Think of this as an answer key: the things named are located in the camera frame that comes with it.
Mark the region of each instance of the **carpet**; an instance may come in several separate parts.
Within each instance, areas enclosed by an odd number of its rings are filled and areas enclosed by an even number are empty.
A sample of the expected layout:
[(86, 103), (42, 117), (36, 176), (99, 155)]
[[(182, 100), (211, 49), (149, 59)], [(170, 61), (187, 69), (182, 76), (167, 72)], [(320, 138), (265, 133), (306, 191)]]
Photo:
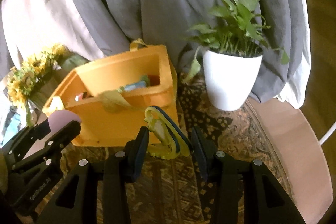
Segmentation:
[[(197, 76), (192, 84), (178, 86), (180, 128), (188, 135), (199, 126), (207, 139), (236, 159), (261, 159), (292, 197), (287, 176), (248, 101), (237, 111), (225, 112), (213, 107), (207, 98), (205, 82)], [(97, 162), (120, 148), (75, 147), (63, 151), (61, 168), (66, 175), (81, 159)], [(47, 202), (61, 181), (46, 197)], [(146, 156), (142, 175), (126, 185), (127, 200), (133, 224), (208, 223), (213, 210), (216, 185), (204, 182), (192, 157), (159, 160)], [(243, 185), (239, 186), (239, 219), (244, 223)], [(97, 222), (102, 222), (102, 182), (98, 184)]]

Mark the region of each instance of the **orange crate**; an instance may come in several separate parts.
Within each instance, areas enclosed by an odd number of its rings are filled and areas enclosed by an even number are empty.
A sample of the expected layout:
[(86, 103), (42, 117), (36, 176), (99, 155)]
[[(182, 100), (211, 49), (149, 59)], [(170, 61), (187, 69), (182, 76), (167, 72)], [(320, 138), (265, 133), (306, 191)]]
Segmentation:
[[(134, 109), (110, 113), (104, 110), (98, 94), (135, 83), (148, 75), (151, 86), (122, 93)], [(54, 96), (59, 96), (65, 109), (82, 119), (80, 135), (73, 140), (77, 146), (124, 146), (135, 139), (144, 122), (144, 110), (150, 105), (161, 107), (178, 124), (172, 72), (164, 45), (123, 52), (92, 61), (72, 70), (46, 102), (43, 112), (49, 116)], [(75, 101), (87, 92), (93, 98)], [(150, 143), (159, 143), (151, 134)]]

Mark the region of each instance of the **screw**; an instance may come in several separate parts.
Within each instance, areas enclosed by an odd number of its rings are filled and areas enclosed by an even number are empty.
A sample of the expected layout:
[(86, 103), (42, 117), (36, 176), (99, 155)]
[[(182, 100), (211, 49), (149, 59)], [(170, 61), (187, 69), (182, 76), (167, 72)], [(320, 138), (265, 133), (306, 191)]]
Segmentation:
[(87, 163), (88, 163), (87, 159), (82, 159), (82, 160), (80, 160), (80, 161), (78, 162), (78, 164), (79, 164), (80, 166), (85, 166), (85, 165), (87, 165)]
[(254, 163), (255, 165), (258, 165), (258, 166), (260, 166), (260, 165), (263, 164), (263, 162), (262, 162), (261, 160), (259, 160), (259, 159), (254, 159), (254, 160), (253, 160), (253, 163)]
[(125, 156), (126, 155), (126, 153), (124, 152), (124, 151), (118, 151), (116, 154), (115, 154), (115, 156), (117, 157), (117, 158), (122, 158), (123, 156)]
[(216, 156), (219, 157), (219, 158), (223, 158), (225, 157), (225, 152), (221, 151), (221, 150), (218, 150), (216, 152)]

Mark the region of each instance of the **sunflower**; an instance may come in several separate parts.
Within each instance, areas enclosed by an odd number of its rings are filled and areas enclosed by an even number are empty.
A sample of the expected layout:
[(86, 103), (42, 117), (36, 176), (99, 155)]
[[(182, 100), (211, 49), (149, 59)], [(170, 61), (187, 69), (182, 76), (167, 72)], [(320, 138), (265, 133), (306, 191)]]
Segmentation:
[(12, 76), (8, 78), (8, 96), (13, 105), (25, 108), (29, 96), (58, 60), (67, 54), (68, 49), (61, 44), (44, 47), (39, 54), (33, 54), (22, 62), (20, 69), (12, 68)]

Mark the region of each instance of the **yellow plastic toy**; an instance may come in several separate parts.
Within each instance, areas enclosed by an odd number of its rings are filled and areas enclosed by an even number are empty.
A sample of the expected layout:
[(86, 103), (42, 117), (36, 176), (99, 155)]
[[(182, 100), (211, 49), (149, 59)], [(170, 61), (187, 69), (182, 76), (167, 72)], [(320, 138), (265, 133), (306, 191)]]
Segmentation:
[(148, 145), (147, 153), (152, 157), (172, 160), (179, 154), (189, 156), (192, 153), (193, 147), (187, 137), (160, 107), (148, 107), (145, 110), (145, 121), (149, 131), (153, 132), (161, 142), (157, 145)]

